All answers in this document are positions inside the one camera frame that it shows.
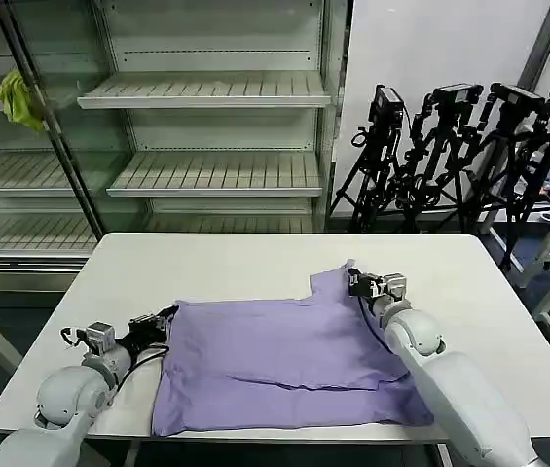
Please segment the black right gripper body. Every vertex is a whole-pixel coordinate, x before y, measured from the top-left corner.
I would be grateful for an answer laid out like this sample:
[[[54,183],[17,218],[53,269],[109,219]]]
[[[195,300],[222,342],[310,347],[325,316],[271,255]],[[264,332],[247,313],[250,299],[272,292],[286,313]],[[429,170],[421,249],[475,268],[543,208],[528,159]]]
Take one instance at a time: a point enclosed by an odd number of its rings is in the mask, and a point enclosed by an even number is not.
[[[357,295],[363,298],[377,298],[385,293],[385,281],[382,276],[372,273],[360,273],[357,276]]]

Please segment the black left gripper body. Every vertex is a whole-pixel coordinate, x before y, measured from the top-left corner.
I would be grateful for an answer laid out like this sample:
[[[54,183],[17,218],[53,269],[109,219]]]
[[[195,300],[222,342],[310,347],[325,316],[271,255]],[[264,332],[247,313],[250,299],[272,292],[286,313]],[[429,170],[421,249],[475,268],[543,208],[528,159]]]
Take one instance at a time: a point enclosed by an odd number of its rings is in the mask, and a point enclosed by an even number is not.
[[[117,344],[128,353],[141,353],[152,344],[163,343],[164,337],[160,337],[156,330],[154,315],[143,315],[133,318],[128,323],[128,333],[117,339]]]

